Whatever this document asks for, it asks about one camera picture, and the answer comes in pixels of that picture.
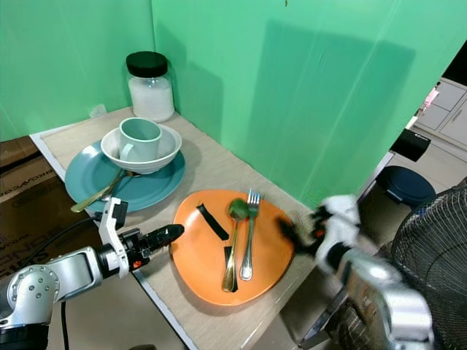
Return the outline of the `silver fork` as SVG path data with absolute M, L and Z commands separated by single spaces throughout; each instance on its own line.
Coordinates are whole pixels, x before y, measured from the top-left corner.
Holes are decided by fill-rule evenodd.
M 242 260 L 240 277 L 243 281 L 250 281 L 253 278 L 253 237 L 255 232 L 255 222 L 259 214 L 261 193 L 259 190 L 250 189 L 247 198 L 248 210 L 248 237 L 244 248 L 244 259 Z

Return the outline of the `orange plate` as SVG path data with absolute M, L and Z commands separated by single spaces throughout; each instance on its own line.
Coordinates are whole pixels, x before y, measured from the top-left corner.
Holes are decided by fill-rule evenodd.
M 174 222 L 183 224 L 185 231 L 172 243 L 171 253 L 178 273 L 193 293 L 215 306 L 240 306 L 266 294 L 284 276 L 293 259 L 293 244 L 281 233 L 278 220 L 289 221 L 289 214 L 262 200 L 252 240 L 253 277 L 238 281 L 236 292 L 223 291 L 225 246 L 197 210 L 203 204 L 227 233 L 234 230 L 234 221 L 227 208 L 236 198 L 247 194 L 233 190 L 202 190 L 191 193 L 178 206 Z

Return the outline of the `teal plate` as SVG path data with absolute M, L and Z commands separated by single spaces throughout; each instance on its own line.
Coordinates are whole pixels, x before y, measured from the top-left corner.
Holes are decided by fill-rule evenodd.
M 152 174 L 126 177 L 114 189 L 115 197 L 127 201 L 130 212 L 138 211 L 166 199 L 180 185 L 186 160 L 180 152 L 163 169 Z M 66 191 L 74 201 L 83 201 L 103 190 L 120 167 L 107 159 L 97 141 L 85 147 L 69 164 L 66 171 Z

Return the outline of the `long black strip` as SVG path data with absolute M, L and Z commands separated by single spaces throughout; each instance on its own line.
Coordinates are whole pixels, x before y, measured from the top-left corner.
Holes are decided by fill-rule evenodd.
M 227 231 L 224 230 L 224 227 L 221 226 L 219 222 L 217 222 L 213 214 L 209 212 L 209 210 L 207 209 L 207 207 L 204 206 L 203 203 L 198 204 L 196 206 L 196 209 L 201 214 L 201 216 L 204 218 L 204 220 L 206 220 L 208 227 L 210 227 L 210 229 L 213 230 L 214 233 L 217 234 L 217 237 L 219 237 L 221 241 L 229 240 L 230 238 L 229 233 L 227 233 Z

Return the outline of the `silver cutlery piece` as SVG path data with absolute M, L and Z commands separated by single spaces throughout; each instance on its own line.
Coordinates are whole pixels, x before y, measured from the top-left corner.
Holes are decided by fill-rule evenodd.
M 110 181 L 110 183 L 107 184 L 106 187 L 104 187 L 103 190 L 100 191 L 98 200 L 100 201 L 105 201 L 108 196 L 110 196 L 111 193 L 115 190 L 115 187 L 120 183 L 123 178 L 126 177 L 132 177 L 134 175 L 134 172 L 131 171 L 123 171 L 120 172 L 119 174 L 116 174 L 116 176 L 113 178 L 113 180 Z

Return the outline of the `white ceramic bowl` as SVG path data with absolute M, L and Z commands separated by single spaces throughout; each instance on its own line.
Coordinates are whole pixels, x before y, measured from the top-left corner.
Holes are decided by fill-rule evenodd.
M 159 126 L 161 128 L 159 144 L 159 154 L 161 156 L 159 159 L 153 161 L 124 161 L 118 159 L 120 131 L 117 128 L 111 130 L 102 138 L 101 149 L 115 166 L 138 174 L 155 173 L 172 163 L 173 159 L 180 153 L 182 146 L 182 138 L 176 130 L 166 125 Z

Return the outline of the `gold cutlery piece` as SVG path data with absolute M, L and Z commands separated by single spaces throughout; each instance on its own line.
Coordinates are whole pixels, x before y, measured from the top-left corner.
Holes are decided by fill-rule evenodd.
M 91 203 L 93 203 L 94 201 L 97 201 L 98 200 L 98 196 L 99 196 L 99 193 L 100 193 L 100 190 L 97 192 L 97 193 L 94 193 L 92 196 L 90 196 L 89 198 L 83 200 L 83 201 L 80 201 L 79 203 L 76 203 L 74 204 L 70 210 L 72 212 L 80 212 L 82 210 L 85 210 L 87 207 L 90 206 Z

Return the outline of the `grey metal table leg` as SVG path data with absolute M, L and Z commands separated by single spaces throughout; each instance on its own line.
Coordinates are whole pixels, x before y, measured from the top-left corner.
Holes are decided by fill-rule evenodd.
M 326 334 L 325 327 L 329 323 L 336 309 L 328 308 L 314 321 L 310 330 L 306 331 L 301 340 L 298 341 L 298 350 L 311 350 L 315 346 L 319 346 L 324 340 L 329 337 Z

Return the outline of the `pale green mug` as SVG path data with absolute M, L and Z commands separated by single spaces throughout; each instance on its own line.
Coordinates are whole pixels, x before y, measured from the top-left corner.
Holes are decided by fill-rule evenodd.
M 132 163 L 159 158 L 161 127 L 152 120 L 130 117 L 121 121 L 119 158 Z

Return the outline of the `printed brown cardboard box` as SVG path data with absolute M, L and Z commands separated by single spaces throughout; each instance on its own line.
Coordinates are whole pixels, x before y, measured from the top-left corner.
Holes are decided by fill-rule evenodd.
M 10 164 L 1 190 L 0 276 L 101 243 L 89 214 L 70 210 L 74 200 L 41 154 Z

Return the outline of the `small black box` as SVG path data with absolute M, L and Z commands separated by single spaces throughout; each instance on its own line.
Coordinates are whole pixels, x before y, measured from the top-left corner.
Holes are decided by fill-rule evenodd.
M 421 136 L 410 129 L 403 129 L 400 136 L 393 142 L 390 152 L 411 161 L 418 161 L 429 149 L 430 138 Z

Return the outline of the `glass jar with black lid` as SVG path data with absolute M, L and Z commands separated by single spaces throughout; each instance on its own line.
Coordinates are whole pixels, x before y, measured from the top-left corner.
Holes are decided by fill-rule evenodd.
M 140 119 L 163 123 L 176 113 L 168 60 L 155 51 L 136 51 L 126 56 L 131 107 Z

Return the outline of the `green backdrop panel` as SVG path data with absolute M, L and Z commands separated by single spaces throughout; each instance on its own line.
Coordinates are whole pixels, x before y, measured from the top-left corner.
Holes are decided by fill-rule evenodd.
M 154 47 L 153 0 L 1 0 L 2 140 L 130 106 L 126 56 Z
M 356 194 L 467 40 L 467 0 L 151 0 L 181 117 L 307 206 Z

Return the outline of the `plain brown cardboard box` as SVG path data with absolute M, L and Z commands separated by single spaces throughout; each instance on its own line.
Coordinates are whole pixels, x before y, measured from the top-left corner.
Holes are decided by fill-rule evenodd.
M 28 159 L 33 154 L 40 154 L 35 143 L 30 136 L 21 136 L 0 143 L 0 166 L 10 166 L 10 164 Z

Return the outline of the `white cabinet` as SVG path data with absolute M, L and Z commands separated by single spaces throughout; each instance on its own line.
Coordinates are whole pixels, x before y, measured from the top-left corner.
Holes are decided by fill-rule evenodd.
M 457 116 L 461 104 L 467 102 L 467 85 L 441 77 L 436 87 L 439 94 L 417 118 L 415 127 L 427 131 L 441 131 Z

